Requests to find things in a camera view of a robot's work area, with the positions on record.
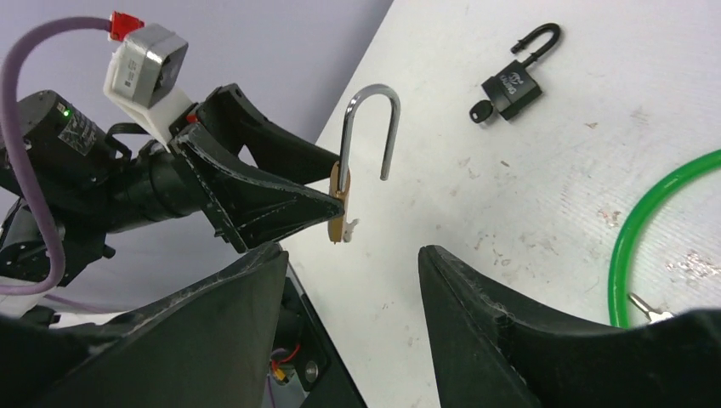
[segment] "gray background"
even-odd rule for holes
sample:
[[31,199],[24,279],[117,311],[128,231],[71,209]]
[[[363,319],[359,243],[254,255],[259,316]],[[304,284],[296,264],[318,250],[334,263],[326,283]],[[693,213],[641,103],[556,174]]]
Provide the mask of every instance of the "gray background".
[[[193,100],[237,82],[272,121],[316,140],[392,0],[72,0],[10,2],[0,13],[0,55],[25,31],[72,15],[134,14],[190,43],[179,86]],[[128,117],[102,93],[116,43],[100,32],[44,43],[22,71],[19,96],[50,88],[102,128]],[[137,150],[147,138],[125,137]],[[0,191],[0,209],[16,197]],[[141,306],[218,271],[238,255],[201,215],[112,235],[111,261],[94,263],[56,294],[107,310]],[[276,393],[279,406],[286,393]]]

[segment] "brass padlock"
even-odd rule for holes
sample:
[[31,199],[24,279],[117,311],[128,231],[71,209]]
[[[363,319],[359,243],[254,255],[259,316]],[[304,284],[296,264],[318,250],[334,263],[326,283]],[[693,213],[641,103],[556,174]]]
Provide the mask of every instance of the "brass padlock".
[[390,162],[393,159],[393,148],[395,146],[395,134],[398,132],[398,120],[400,119],[400,98],[389,86],[380,83],[369,85],[355,94],[348,103],[343,118],[343,136],[341,137],[340,160],[337,161],[331,170],[330,196],[343,202],[343,216],[328,221],[328,238],[331,242],[349,242],[353,228],[359,223],[354,219],[351,223],[347,221],[348,201],[350,195],[350,136],[353,131],[353,120],[355,119],[356,108],[369,96],[381,94],[390,100],[390,124],[388,137],[385,142],[383,153],[383,165],[381,166],[382,181],[388,179],[390,173]]

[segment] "metal screw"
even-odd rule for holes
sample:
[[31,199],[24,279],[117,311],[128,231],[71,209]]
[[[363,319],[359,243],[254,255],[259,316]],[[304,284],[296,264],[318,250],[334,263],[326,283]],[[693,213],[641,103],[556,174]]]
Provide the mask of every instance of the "metal screw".
[[318,365],[313,360],[309,361],[308,364],[305,365],[305,379],[309,383],[318,379]]

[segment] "green hose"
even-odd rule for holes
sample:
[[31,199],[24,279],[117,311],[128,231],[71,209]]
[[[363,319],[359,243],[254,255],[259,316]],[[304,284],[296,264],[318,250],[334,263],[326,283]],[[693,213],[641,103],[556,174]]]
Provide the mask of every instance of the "green hose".
[[628,328],[627,283],[636,244],[653,215],[673,194],[699,177],[721,168],[721,150],[690,161],[654,185],[633,208],[618,233],[610,259],[608,299],[613,326]]

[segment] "white table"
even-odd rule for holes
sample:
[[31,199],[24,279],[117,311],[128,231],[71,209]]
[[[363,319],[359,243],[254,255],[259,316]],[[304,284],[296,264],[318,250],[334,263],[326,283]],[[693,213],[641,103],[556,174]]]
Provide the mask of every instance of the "white table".
[[[518,38],[549,21],[564,37],[531,69],[545,94],[512,123],[473,124],[480,84],[511,61]],[[721,141],[719,21],[718,2],[395,1],[318,140],[339,151],[351,96],[388,84],[402,101],[390,179],[378,180],[389,118],[378,96],[355,118],[353,240],[333,245],[323,224],[283,242],[370,407],[439,404],[417,277],[422,246],[442,245],[540,302],[608,321],[619,224],[651,185]],[[721,299],[719,183],[714,174],[690,186],[645,236],[631,287],[652,305],[680,312]],[[707,263],[688,266],[695,254]]]

